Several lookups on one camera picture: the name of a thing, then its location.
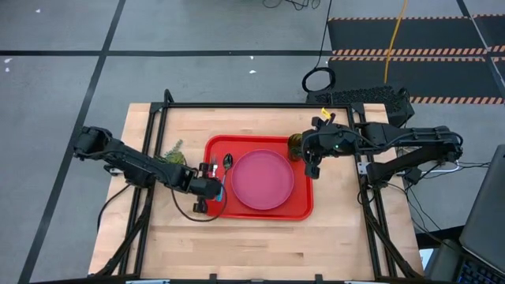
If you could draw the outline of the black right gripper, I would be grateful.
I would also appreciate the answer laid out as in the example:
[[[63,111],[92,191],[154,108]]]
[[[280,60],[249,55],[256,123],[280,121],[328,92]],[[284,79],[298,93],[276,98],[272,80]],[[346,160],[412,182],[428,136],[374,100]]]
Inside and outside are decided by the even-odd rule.
[[[355,154],[355,135],[349,127],[336,124],[332,119],[312,117],[311,125],[312,129],[302,133],[301,157],[305,163],[305,175],[318,179],[323,158]]]

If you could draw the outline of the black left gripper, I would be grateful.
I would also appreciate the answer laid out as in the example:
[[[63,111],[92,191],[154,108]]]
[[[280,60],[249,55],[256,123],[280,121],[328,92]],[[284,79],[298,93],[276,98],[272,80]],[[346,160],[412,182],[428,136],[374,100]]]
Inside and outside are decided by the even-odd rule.
[[[193,212],[207,213],[207,200],[213,200],[222,192],[222,183],[215,176],[218,165],[216,162],[200,163],[197,169],[199,177],[195,177],[189,184],[189,192],[196,196]]]

